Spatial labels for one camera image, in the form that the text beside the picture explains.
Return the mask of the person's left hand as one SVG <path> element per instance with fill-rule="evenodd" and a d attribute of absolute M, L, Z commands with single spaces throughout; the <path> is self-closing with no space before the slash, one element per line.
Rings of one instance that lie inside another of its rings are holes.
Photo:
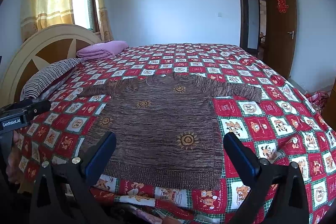
<path fill-rule="evenodd" d="M 6 167 L 6 174 L 9 182 L 14 184 L 21 184 L 24 180 L 22 171 L 19 169 L 19 163 L 21 160 L 21 152 L 17 146 L 19 141 L 19 134 L 13 131 L 13 144 L 11 153 L 8 157 L 8 164 Z"/>

